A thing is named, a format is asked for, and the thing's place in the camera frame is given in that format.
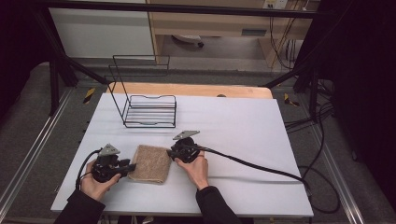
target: black metal pole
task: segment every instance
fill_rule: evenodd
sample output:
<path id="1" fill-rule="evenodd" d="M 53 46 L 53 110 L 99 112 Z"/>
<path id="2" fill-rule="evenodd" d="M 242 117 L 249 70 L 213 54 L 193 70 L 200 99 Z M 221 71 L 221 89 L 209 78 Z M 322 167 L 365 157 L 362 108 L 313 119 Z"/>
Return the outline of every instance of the black metal pole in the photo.
<path id="1" fill-rule="evenodd" d="M 195 13 L 214 15 L 235 15 L 255 17 L 280 17 L 316 19 L 331 18 L 333 12 L 279 10 L 265 8 L 244 7 L 207 7 L 165 4 L 138 4 L 138 3 L 114 3 L 114 2 L 88 2 L 88 1 L 65 1 L 65 0 L 36 0 L 42 7 L 92 9 L 92 10 L 115 10 L 115 11 L 145 11 L 145 12 L 173 12 L 173 13 Z"/>

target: black sleeve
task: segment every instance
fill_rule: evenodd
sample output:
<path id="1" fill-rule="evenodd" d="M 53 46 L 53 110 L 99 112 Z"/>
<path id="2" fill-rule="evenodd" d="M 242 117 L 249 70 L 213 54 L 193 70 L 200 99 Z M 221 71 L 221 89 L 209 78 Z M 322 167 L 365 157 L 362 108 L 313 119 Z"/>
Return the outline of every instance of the black sleeve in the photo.
<path id="1" fill-rule="evenodd" d="M 105 205 L 76 189 L 54 224 L 97 224 Z"/>
<path id="2" fill-rule="evenodd" d="M 198 190 L 195 198 L 205 224 L 241 224 L 241 220 L 224 201 L 216 187 L 209 186 Z"/>

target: black wire rack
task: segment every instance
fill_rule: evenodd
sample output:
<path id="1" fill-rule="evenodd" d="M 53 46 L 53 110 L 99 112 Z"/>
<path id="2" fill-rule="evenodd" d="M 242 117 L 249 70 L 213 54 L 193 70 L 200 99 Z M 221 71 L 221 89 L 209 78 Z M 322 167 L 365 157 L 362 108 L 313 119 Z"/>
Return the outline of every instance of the black wire rack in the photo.
<path id="1" fill-rule="evenodd" d="M 169 60 L 167 63 L 158 63 L 158 61 L 155 61 L 160 56 L 150 55 L 151 62 L 143 61 L 142 63 L 137 63 L 136 58 L 141 58 L 142 56 L 113 56 L 114 64 L 108 66 L 111 75 L 105 76 L 105 79 L 108 80 L 108 89 L 119 110 L 123 125 L 127 128 L 175 128 L 177 100 L 174 95 L 147 96 L 130 94 L 128 91 L 131 90 L 127 90 L 125 87 L 125 81 L 131 82 L 133 77 L 145 76 L 136 74 L 136 67 L 141 69 L 142 67 L 150 68 L 154 66 L 157 67 L 155 69 L 158 73 L 154 76 L 167 75 Z"/>

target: left hand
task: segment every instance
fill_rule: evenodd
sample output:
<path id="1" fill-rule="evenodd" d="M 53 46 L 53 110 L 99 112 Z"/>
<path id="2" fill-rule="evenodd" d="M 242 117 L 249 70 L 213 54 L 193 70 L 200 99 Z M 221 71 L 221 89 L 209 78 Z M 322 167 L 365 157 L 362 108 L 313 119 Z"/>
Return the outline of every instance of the left hand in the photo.
<path id="1" fill-rule="evenodd" d="M 99 202 L 103 198 L 105 193 L 108 192 L 113 185 L 117 184 L 121 175 L 116 174 L 109 181 L 105 183 L 100 183 L 96 181 L 91 174 L 94 163 L 95 161 L 91 161 L 87 164 L 87 168 L 85 171 L 85 174 L 87 175 L 84 175 L 81 180 L 81 191 Z"/>

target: wire dish rack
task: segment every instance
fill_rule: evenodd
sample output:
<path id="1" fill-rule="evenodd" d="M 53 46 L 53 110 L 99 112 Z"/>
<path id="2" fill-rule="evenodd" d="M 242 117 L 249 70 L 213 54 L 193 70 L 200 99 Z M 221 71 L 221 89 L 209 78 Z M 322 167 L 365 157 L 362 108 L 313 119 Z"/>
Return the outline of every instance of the wire dish rack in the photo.
<path id="1" fill-rule="evenodd" d="M 125 57 L 122 57 L 122 64 L 119 65 L 116 56 L 113 56 L 114 64 L 108 67 L 111 76 L 105 76 L 123 125 L 127 128 L 175 128 L 176 97 L 130 94 L 128 91 L 131 90 L 127 91 L 124 81 L 134 81 L 136 74 L 131 74 L 132 71 L 126 69 L 131 65 L 127 63 Z"/>

